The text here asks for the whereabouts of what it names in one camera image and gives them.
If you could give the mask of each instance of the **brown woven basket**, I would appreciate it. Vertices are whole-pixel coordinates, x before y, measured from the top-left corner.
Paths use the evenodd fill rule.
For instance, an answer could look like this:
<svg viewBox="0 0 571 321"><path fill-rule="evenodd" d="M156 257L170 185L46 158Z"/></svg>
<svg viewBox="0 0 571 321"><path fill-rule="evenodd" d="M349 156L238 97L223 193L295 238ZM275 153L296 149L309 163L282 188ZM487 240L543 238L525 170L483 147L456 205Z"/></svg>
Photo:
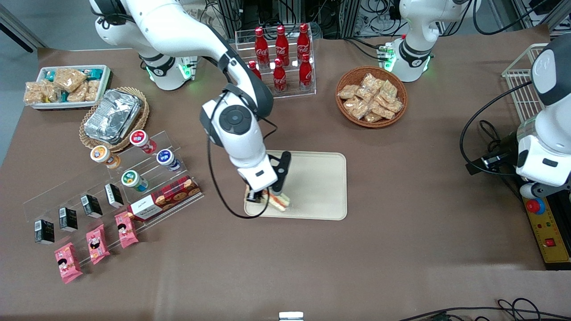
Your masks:
<svg viewBox="0 0 571 321"><path fill-rule="evenodd" d="M363 78L365 78L365 75L367 73L371 73L377 79L389 80L397 88L398 92L396 96L403 103L403 109L401 109L398 113L396 113L393 119L382 119L374 123L368 123L366 121L361 121L359 119L356 119L353 116L351 116L351 114L349 114L349 112L343 106L343 100L339 98L339 96L337 96L337 93L341 91L341 89L343 89L343 87L345 87L346 85L361 85L361 81L363 80ZM361 66L352 69L350 71L347 71L347 73L345 73L337 83L337 90L335 91L335 100L337 101L337 107L339 108L341 113L343 113L343 115L347 117L347 119L349 119L350 121L352 121L357 125L369 128L385 127L389 126L395 121L398 121L399 118L403 116L408 106L407 89L404 87L403 82L400 81L400 79L398 79L397 76L389 73L388 71L382 69L381 67L375 67L375 66Z"/></svg>
<svg viewBox="0 0 571 321"><path fill-rule="evenodd" d="M143 93L140 92L140 90L135 89L135 88L119 87L119 88L117 88L117 90L120 90L124 93L128 93L128 94L137 96L143 102L143 108L139 112L139 115L137 116L137 119L135 120L135 124L133 125L131 131L134 131L137 129L143 129L145 124L147 123L148 112L149 112L147 99L145 98ZM79 125L79 139L85 145L85 147L87 147L89 149L92 149L93 147L95 147L97 145L104 145L110 151L115 152L115 153L124 150L127 146L129 146L129 143L130 143L129 142L129 135L125 136L125 138L123 138L123 140L120 141L117 145L110 145L108 143L98 141L97 139L90 138L85 134L85 122L87 122L89 117L91 117L91 115L93 115L93 113L95 112L95 110L97 109L98 106L99 106L99 102L97 102L95 104L95 106L93 106L91 109L89 109L89 112L87 112L87 115L85 115L85 117L83 117L83 121L81 122L81 125Z"/></svg>

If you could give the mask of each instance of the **red button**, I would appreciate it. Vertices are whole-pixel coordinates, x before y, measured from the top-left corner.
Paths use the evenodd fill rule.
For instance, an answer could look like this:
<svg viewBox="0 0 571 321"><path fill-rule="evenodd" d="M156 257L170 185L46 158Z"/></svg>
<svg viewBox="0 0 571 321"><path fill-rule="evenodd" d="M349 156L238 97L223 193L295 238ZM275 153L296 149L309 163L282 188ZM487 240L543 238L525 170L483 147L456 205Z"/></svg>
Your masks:
<svg viewBox="0 0 571 321"><path fill-rule="evenodd" d="M555 246L555 240L554 239L545 239L545 246L547 246L547 247Z"/></svg>
<svg viewBox="0 0 571 321"><path fill-rule="evenodd" d="M537 213L541 210L541 205L535 199L530 199L525 203L525 207L532 213Z"/></svg>

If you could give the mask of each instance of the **beige tray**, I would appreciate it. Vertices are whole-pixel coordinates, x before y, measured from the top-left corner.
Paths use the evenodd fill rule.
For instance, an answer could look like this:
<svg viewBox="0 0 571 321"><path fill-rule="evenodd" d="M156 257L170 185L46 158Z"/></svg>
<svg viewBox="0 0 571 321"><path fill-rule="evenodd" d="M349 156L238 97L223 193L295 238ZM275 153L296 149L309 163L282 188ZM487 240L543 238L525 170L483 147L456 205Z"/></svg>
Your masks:
<svg viewBox="0 0 571 321"><path fill-rule="evenodd" d="M280 157L282 151L268 150ZM347 161L343 154L292 151L284 193L291 206L286 212L268 206L263 217L342 220L347 216ZM256 215L265 203L244 202L244 211Z"/></svg>

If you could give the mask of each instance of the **snack packet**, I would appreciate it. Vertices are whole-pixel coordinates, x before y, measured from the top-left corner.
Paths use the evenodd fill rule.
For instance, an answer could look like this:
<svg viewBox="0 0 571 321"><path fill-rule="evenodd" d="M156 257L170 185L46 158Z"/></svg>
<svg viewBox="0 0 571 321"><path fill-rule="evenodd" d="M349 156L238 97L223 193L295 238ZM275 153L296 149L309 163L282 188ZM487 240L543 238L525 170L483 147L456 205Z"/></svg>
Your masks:
<svg viewBox="0 0 571 321"><path fill-rule="evenodd" d="M383 107L381 107L381 105L379 104L375 104L374 106L371 107L371 111L383 118L387 118L387 119L393 119L395 117L395 113L393 113L390 110L387 110Z"/></svg>
<svg viewBox="0 0 571 321"><path fill-rule="evenodd" d="M26 91L22 100L26 106L46 102L46 96L42 92L42 85L38 82L26 82Z"/></svg>
<svg viewBox="0 0 571 321"><path fill-rule="evenodd" d="M395 102L396 94L397 89L390 81L385 81L379 90L379 95L389 103Z"/></svg>
<svg viewBox="0 0 571 321"><path fill-rule="evenodd" d="M379 91L379 88L383 85L384 81L375 78L371 73L367 73L363 81L361 82L361 87L367 89L373 95Z"/></svg>
<svg viewBox="0 0 571 321"><path fill-rule="evenodd" d="M359 89L357 85L346 85L343 87L343 89L341 89L341 91L339 91L337 96L339 96L341 99L351 99L355 96L357 89Z"/></svg>
<svg viewBox="0 0 571 321"><path fill-rule="evenodd" d="M67 96L68 102L84 102L87 94L87 82L82 82L73 93Z"/></svg>
<svg viewBox="0 0 571 321"><path fill-rule="evenodd" d="M65 284L83 274L79 268L79 261L75 256L75 248L72 243L64 245L54 253L59 266L59 274Z"/></svg>
<svg viewBox="0 0 571 321"><path fill-rule="evenodd" d="M349 113L353 117L361 119L364 115L367 115L369 111L371 111L371 107L369 106L369 104L367 104L365 101L360 101L355 108L349 110Z"/></svg>
<svg viewBox="0 0 571 321"><path fill-rule="evenodd" d="M99 90L99 81L88 81L87 94L85 94L85 101L86 102L95 101L95 97L97 97L97 90Z"/></svg>
<svg viewBox="0 0 571 321"><path fill-rule="evenodd" d="M345 103L343 103L343 106L350 113L351 110L357 108L357 106L359 105L360 102L361 101L357 97L353 97L353 98L345 101Z"/></svg>
<svg viewBox="0 0 571 321"><path fill-rule="evenodd" d="M368 122L368 123L374 123L374 122L378 122L382 119L383 117L375 114L375 113L368 113L367 115L365 115L363 117L363 119Z"/></svg>
<svg viewBox="0 0 571 321"><path fill-rule="evenodd" d="M79 70L71 68L61 68L55 71L54 85L71 93L81 85L87 75Z"/></svg>
<svg viewBox="0 0 571 321"><path fill-rule="evenodd" d="M117 230L119 231L121 247L126 248L133 243L139 242L135 233L135 225L129 216L129 212L116 215L115 222L117 223Z"/></svg>
<svg viewBox="0 0 571 321"><path fill-rule="evenodd" d="M376 95L375 102L377 102L381 106L385 107L385 109L388 109L395 114L398 113L401 109L403 109L403 103L401 103L398 98L394 102L389 103L381 95Z"/></svg>
<svg viewBox="0 0 571 321"><path fill-rule="evenodd" d="M40 84L42 94L44 94L49 102L54 103L59 101L59 96L62 93L61 89L55 87L53 83L45 79L40 80Z"/></svg>
<svg viewBox="0 0 571 321"><path fill-rule="evenodd" d="M373 99L375 95L373 95L370 91L368 91L365 87L361 87L355 91L355 95L361 98L364 102L368 103Z"/></svg>
<svg viewBox="0 0 571 321"><path fill-rule="evenodd" d="M93 264L97 264L105 256L110 253L107 250L107 244L105 243L105 230L103 230L103 224L98 226L91 232L86 234L87 245L89 246L89 257Z"/></svg>

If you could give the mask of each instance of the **red bottle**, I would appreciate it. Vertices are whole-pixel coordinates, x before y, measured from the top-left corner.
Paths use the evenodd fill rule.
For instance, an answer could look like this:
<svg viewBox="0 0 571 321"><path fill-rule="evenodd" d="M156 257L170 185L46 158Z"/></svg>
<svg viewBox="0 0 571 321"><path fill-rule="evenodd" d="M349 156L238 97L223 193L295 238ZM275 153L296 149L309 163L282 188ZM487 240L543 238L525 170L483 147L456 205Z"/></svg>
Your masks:
<svg viewBox="0 0 571 321"><path fill-rule="evenodd" d="M269 69L270 54L268 53L268 42L264 39L264 30L262 27L257 27L255 33L256 42L254 43L254 49L256 50L258 64L260 65L260 69Z"/></svg>
<svg viewBox="0 0 571 321"><path fill-rule="evenodd" d="M276 39L276 56L282 60L284 66L289 66L289 43L286 38L286 27L278 26Z"/></svg>
<svg viewBox="0 0 571 321"><path fill-rule="evenodd" d="M256 69L256 62L253 60L248 61L248 68L250 68L250 70L252 70L252 72L258 76L258 78L262 78L262 74L260 73L260 71L258 69Z"/></svg>
<svg viewBox="0 0 571 321"><path fill-rule="evenodd" d="M274 88L276 89L276 93L280 95L287 89L286 71L284 70L280 58L276 58L274 62L276 63L276 68L274 69Z"/></svg>
<svg viewBox="0 0 571 321"><path fill-rule="evenodd" d="M297 63L300 65L301 56L303 54L309 54L309 36L307 35L307 30L309 26L307 23L302 23L299 26L299 38L297 39Z"/></svg>
<svg viewBox="0 0 571 321"><path fill-rule="evenodd" d="M299 66L299 89L302 91L310 91L311 85L311 64L309 63L309 54L303 54L301 57L301 66Z"/></svg>

